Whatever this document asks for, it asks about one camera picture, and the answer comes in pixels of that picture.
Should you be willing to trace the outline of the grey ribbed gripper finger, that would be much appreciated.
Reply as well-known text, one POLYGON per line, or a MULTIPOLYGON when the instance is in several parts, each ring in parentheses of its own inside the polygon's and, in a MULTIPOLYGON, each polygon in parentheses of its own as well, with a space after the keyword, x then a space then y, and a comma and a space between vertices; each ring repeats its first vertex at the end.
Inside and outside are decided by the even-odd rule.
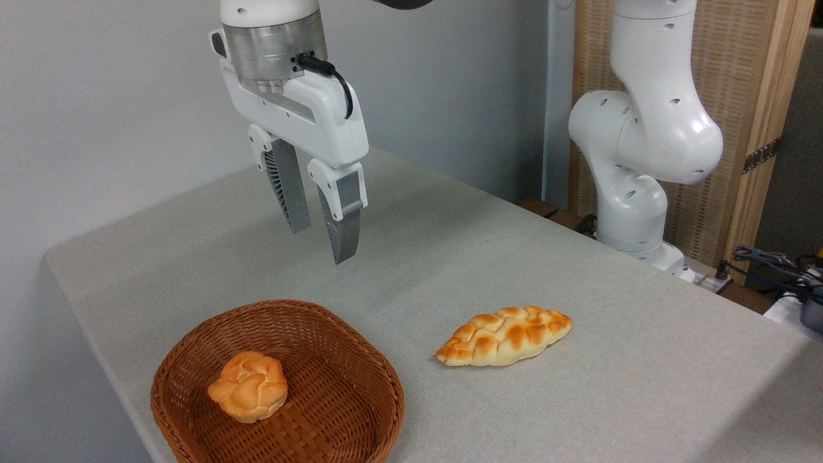
POLYGON ((356 254, 361 209, 368 205, 362 164, 333 169, 312 159, 308 171, 317 186, 334 261, 341 264, 356 254))
POLYGON ((256 124, 249 126, 249 140, 259 170, 269 179, 291 231, 302 232, 311 225, 311 217, 296 149, 256 124))

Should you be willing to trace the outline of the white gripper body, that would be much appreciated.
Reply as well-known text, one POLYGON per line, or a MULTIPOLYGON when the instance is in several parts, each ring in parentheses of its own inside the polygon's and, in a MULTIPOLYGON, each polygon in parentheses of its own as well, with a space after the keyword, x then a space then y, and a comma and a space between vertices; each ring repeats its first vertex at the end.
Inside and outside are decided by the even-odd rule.
POLYGON ((327 61, 320 29, 221 28, 211 34, 235 108, 333 169, 368 153, 353 88, 327 61))

